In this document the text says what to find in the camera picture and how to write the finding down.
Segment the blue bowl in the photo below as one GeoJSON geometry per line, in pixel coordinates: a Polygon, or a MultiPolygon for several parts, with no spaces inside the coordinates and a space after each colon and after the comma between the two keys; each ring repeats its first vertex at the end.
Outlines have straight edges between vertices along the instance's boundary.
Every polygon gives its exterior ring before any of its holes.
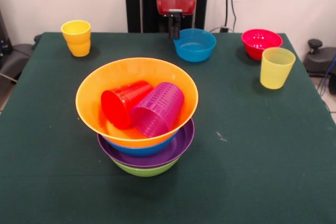
{"type": "Polygon", "coordinates": [[[177,55],[190,62],[206,60],[216,45],[213,34],[202,29],[185,29],[180,31],[180,39],[174,40],[177,55]]]}
{"type": "Polygon", "coordinates": [[[175,135],[178,133],[176,131],[171,137],[167,138],[165,141],[163,141],[160,144],[152,145],[145,148],[128,148],[125,146],[121,146],[118,144],[114,144],[110,141],[108,141],[105,137],[104,139],[115,149],[117,149],[119,152],[125,153],[127,155],[133,156],[133,157],[148,157],[151,155],[154,155],[156,153],[159,153],[163,149],[165,149],[174,139],[175,135]]]}

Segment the red bowl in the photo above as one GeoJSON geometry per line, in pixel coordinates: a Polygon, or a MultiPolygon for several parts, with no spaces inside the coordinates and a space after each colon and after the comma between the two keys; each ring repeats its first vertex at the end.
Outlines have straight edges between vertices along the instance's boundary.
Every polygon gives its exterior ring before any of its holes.
{"type": "Polygon", "coordinates": [[[264,29],[248,30],[242,34],[241,40],[247,54],[255,60],[261,60],[265,49],[282,45],[280,35],[264,29]]]}

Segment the cup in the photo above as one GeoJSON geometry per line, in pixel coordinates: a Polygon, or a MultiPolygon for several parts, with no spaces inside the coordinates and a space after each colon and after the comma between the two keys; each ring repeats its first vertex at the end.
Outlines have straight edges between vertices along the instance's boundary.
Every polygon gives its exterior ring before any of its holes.
{"type": "Polygon", "coordinates": [[[119,129],[128,128],[131,125],[131,109],[152,90],[148,82],[137,81],[104,91],[100,100],[105,117],[119,129]]]}
{"type": "Polygon", "coordinates": [[[91,46],[91,25],[84,20],[73,20],[62,25],[61,31],[69,50],[76,57],[89,54],[91,46]]]}
{"type": "Polygon", "coordinates": [[[285,49],[272,47],[264,50],[261,60],[260,83],[268,89],[280,89],[295,62],[295,55],[285,49]]]}
{"type": "Polygon", "coordinates": [[[147,137],[165,134],[171,130],[183,102],[178,86],[161,82],[131,110],[132,124],[147,137]]]}

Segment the purple cup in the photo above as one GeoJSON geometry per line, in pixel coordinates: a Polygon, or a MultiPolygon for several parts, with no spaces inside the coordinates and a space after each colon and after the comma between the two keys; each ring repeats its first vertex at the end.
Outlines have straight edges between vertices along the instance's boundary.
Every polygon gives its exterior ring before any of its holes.
{"type": "Polygon", "coordinates": [[[169,132],[184,102],[181,89],[170,82],[161,82],[131,110],[133,126],[147,137],[169,132]]]}
{"type": "Polygon", "coordinates": [[[135,168],[155,168],[168,164],[175,159],[181,157],[183,153],[189,148],[195,133],[195,126],[192,119],[190,119],[176,134],[173,141],[163,151],[149,156],[149,157],[133,157],[117,149],[114,149],[107,141],[99,134],[97,134],[98,142],[103,151],[115,161],[135,167],[135,168]]]}

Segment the floor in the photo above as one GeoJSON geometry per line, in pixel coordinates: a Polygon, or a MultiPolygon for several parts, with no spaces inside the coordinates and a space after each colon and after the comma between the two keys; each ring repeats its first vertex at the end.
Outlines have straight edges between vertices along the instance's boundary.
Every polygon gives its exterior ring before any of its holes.
{"type": "MultiPolygon", "coordinates": [[[[315,87],[319,85],[320,78],[311,78],[315,87]]],[[[15,85],[11,84],[9,81],[2,81],[0,88],[0,114],[3,111],[8,99],[11,97],[11,93],[14,90],[15,85]]],[[[329,90],[326,89],[325,94],[322,97],[323,101],[327,104],[331,112],[336,112],[336,95],[331,95],[329,90]]],[[[336,113],[331,113],[332,118],[336,123],[336,113]]]]}

